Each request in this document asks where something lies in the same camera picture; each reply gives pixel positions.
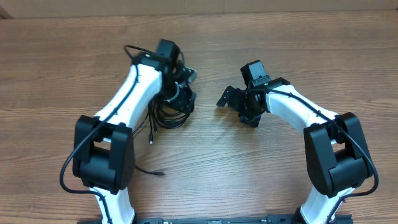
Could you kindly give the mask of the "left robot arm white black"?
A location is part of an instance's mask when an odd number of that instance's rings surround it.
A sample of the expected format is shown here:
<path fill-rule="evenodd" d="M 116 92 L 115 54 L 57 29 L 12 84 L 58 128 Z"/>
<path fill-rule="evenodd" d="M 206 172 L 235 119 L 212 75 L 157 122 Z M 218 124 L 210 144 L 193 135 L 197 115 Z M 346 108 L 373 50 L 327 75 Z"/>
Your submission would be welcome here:
<path fill-rule="evenodd" d="M 193 111 L 190 88 L 197 75 L 177 56 L 141 53 L 132 58 L 124 83 L 93 117 L 81 116 L 75 125 L 73 151 L 60 175 L 71 164 L 75 177 L 94 195 L 102 217 L 98 223 L 135 223 L 128 185 L 136 169 L 134 127 L 147 106 L 165 105 L 185 121 Z"/>

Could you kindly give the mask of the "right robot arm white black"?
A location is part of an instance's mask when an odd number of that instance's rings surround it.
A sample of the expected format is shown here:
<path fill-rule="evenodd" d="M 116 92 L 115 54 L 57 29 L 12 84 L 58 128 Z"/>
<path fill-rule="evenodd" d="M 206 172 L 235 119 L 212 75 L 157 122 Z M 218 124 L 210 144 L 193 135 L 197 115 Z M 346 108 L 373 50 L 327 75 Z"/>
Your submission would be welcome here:
<path fill-rule="evenodd" d="M 336 215 L 341 204 L 347 198 L 373 193 L 379 184 L 358 117 L 316 105 L 283 78 L 246 85 L 244 90 L 228 86 L 217 106 L 229 106 L 242 123 L 254 128 L 263 113 L 274 114 L 303 134 L 313 187 L 289 222 L 352 223 L 349 215 Z"/>

